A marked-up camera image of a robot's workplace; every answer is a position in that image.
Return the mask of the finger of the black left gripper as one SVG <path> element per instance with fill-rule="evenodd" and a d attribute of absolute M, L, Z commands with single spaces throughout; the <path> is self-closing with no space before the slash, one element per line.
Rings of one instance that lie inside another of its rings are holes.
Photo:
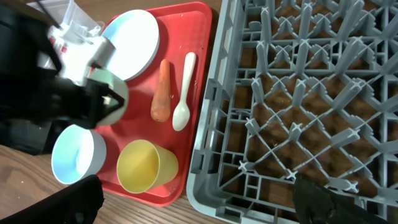
<path fill-rule="evenodd" d="M 110 89 L 106 83 L 88 79 L 86 90 L 89 96 L 87 123 L 99 123 L 124 105 L 124 98 Z"/>

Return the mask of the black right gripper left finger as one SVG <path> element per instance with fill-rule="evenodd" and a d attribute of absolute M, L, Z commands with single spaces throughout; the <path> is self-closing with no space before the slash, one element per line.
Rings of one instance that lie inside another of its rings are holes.
<path fill-rule="evenodd" d="M 102 182 L 89 175 L 1 220 L 1 224 L 91 224 L 104 203 Z"/>

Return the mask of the mint green bowl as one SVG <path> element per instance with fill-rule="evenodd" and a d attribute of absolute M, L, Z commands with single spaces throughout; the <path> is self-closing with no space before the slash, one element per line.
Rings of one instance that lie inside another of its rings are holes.
<path fill-rule="evenodd" d="M 124 98 L 124 105 L 103 118 L 98 125 L 106 126 L 117 123 L 124 115 L 129 103 L 129 88 L 126 82 L 114 75 L 107 69 L 96 68 L 89 76 L 89 79 L 96 80 L 108 84 L 110 89 L 116 92 L 119 96 Z"/>

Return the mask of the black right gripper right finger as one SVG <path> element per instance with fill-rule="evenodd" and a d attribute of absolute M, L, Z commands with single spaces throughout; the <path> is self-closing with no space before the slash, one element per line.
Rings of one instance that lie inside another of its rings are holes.
<path fill-rule="evenodd" d="M 387 222 L 307 179 L 296 179 L 293 201 L 300 223 L 373 224 Z"/>

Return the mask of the orange carrot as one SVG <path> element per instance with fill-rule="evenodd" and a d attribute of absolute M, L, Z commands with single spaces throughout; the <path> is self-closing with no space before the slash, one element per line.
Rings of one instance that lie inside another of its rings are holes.
<path fill-rule="evenodd" d="M 150 108 L 150 115 L 158 122 L 167 121 L 170 117 L 170 62 L 163 59 L 159 68 L 159 81 Z"/>

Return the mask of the yellow plastic cup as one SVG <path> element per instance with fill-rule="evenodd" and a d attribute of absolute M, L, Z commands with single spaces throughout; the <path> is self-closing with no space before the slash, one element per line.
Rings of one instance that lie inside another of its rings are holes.
<path fill-rule="evenodd" d="M 173 152 L 139 139 L 121 151 L 116 173 L 124 190 L 141 194 L 173 180 L 178 169 L 178 159 Z"/>

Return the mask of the small light blue bowl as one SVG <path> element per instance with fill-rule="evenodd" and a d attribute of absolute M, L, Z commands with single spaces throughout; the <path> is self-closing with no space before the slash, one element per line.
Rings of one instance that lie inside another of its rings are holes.
<path fill-rule="evenodd" d="M 106 159 L 103 137 L 77 125 L 71 125 L 57 138 L 52 151 L 52 172 L 62 184 L 70 185 L 97 174 Z"/>

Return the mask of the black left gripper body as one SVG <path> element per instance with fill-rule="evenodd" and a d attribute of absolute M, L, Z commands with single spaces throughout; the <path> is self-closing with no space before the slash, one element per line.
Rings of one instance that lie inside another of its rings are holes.
<path fill-rule="evenodd" d="M 67 120 L 93 127 L 93 82 L 76 85 L 55 70 L 40 68 L 30 78 L 1 77 L 1 120 L 24 119 L 41 123 Z"/>

